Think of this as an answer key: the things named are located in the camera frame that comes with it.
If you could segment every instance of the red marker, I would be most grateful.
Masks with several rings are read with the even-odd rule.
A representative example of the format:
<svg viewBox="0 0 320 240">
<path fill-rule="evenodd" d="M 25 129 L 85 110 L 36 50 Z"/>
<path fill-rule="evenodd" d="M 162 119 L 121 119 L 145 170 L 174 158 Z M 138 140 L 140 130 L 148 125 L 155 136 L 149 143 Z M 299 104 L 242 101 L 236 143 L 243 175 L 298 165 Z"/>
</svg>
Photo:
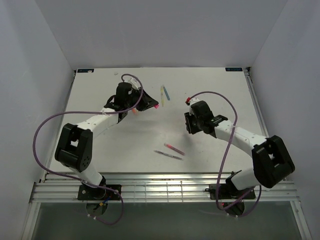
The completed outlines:
<svg viewBox="0 0 320 240">
<path fill-rule="evenodd" d="M 164 144 L 167 148 L 170 148 L 170 149 L 172 149 L 173 151 L 175 151 L 175 152 L 177 152 L 177 153 L 179 153 L 179 154 L 181 154 L 181 155 L 185 155 L 185 153 L 183 152 L 183 151 L 180 151 L 179 149 L 176 149 L 174 146 L 172 146 L 172 145 L 170 145 L 170 144 L 168 144 L 168 143 L 165 143 Z"/>
</svg>

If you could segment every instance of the robotic arm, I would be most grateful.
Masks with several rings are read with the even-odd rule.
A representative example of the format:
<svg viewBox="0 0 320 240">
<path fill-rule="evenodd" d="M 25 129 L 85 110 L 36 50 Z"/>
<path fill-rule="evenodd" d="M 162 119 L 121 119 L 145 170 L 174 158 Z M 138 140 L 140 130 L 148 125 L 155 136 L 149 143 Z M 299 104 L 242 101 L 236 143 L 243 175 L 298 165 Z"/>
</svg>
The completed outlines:
<svg viewBox="0 0 320 240">
<path fill-rule="evenodd" d="M 189 134 L 203 131 L 216 139 L 229 141 L 233 123 L 222 115 L 214 116 L 208 104 L 197 98 L 188 99 L 189 112 L 184 114 Z M 243 190 L 262 185 L 272 188 L 295 170 L 295 165 L 283 140 L 274 135 L 256 135 L 241 127 L 235 127 L 232 145 L 252 157 L 253 168 L 232 173 L 221 184 L 221 192 L 239 196 Z"/>
<path fill-rule="evenodd" d="M 121 122 L 128 112 L 116 114 L 104 114 L 118 112 L 133 107 L 141 95 L 141 88 L 131 78 L 121 82 L 116 88 L 116 94 L 111 96 L 102 108 L 102 114 L 97 114 L 78 124 L 67 123 L 63 126 L 61 135 L 55 150 L 54 158 L 64 166 L 70 168 L 84 182 L 98 186 L 105 186 L 105 178 L 96 171 L 92 163 L 93 139 L 106 129 Z M 149 108 L 158 108 L 159 103 L 151 98 L 145 91 L 136 106 L 138 111 Z"/>
</svg>

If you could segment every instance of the white table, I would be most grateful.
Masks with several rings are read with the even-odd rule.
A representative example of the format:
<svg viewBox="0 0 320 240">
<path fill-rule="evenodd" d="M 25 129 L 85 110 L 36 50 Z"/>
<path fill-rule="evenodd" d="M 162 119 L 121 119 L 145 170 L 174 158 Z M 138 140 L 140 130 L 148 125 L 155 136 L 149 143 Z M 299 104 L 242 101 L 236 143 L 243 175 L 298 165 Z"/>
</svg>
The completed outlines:
<svg viewBox="0 0 320 240">
<path fill-rule="evenodd" d="M 94 72 L 77 73 L 66 111 L 100 111 L 107 99 L 115 94 L 124 73 L 137 76 L 145 91 L 160 103 L 160 107 L 139 112 L 137 116 L 129 112 L 122 122 L 93 140 L 92 162 L 101 173 L 218 172 L 227 143 L 203 132 L 191 135 L 186 131 L 184 113 L 189 107 L 185 101 L 201 91 L 225 95 L 237 110 L 237 125 L 262 134 L 244 72 L 226 72 L 222 67 L 96 68 Z M 161 85 L 165 85 L 171 98 L 167 101 L 164 96 L 164 107 L 161 107 Z M 231 107 L 221 97 L 204 94 L 198 98 L 209 104 L 214 115 L 234 120 Z M 87 114 L 69 114 L 63 118 L 62 126 L 77 124 L 89 117 Z M 183 160 L 155 153 L 154 150 L 159 150 L 179 156 L 164 143 L 185 152 Z M 243 170 L 252 165 L 248 155 L 232 146 L 223 171 Z M 50 169 L 70 172 L 53 156 Z"/>
</svg>

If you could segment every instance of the aluminum frame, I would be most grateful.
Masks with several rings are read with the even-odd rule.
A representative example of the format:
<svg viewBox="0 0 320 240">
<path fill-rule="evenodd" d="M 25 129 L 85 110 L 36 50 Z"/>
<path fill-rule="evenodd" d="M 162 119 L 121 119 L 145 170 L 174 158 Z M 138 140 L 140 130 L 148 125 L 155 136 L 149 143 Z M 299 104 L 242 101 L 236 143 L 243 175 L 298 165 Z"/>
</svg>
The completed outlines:
<svg viewBox="0 0 320 240">
<path fill-rule="evenodd" d="M 252 102 L 258 117 L 261 131 L 269 136 L 266 124 L 255 95 L 253 83 L 247 70 L 244 71 Z M 217 173 L 190 174 L 145 174 L 145 173 L 103 173 L 109 184 L 122 185 L 122 197 L 126 203 L 206 203 L 213 202 L 210 195 L 204 192 L 209 184 L 217 182 Z M 230 174 L 223 174 L 221 182 Z M 83 203 L 78 201 L 78 189 L 81 183 L 77 180 L 57 175 L 43 175 L 41 183 L 35 183 L 30 198 L 30 206 L 21 239 L 32 238 L 41 203 Z M 260 201 L 290 202 L 292 211 L 300 231 L 301 239 L 311 239 L 305 217 L 303 215 L 299 195 L 293 181 L 282 181 L 272 189 L 262 187 Z"/>
</svg>

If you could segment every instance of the blue pen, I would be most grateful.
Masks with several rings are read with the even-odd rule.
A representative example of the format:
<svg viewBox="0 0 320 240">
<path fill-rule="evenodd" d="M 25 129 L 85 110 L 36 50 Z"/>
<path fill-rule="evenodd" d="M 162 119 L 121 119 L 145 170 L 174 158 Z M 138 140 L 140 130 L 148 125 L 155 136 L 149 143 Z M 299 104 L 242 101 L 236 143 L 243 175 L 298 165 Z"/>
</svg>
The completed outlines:
<svg viewBox="0 0 320 240">
<path fill-rule="evenodd" d="M 164 94 L 166 96 L 166 99 L 168 99 L 168 101 L 170 101 L 170 97 L 169 97 L 169 94 L 168 94 L 167 89 L 166 89 L 165 86 L 163 86 L 163 91 L 164 91 Z"/>
</svg>

